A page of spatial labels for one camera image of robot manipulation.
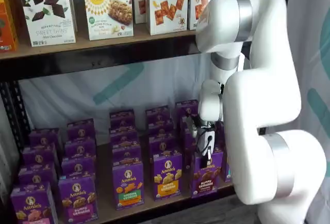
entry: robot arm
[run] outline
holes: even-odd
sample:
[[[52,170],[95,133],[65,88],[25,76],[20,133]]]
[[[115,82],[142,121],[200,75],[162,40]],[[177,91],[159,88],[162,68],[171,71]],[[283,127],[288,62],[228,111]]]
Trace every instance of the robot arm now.
[[[251,69],[236,72],[242,42],[248,40]],[[245,204],[260,204],[264,224],[303,223],[325,175],[322,147],[301,130],[257,132],[294,120],[301,109],[285,0],[212,0],[197,25],[196,42],[201,52],[215,52],[199,116],[214,122],[223,112],[237,196]]]

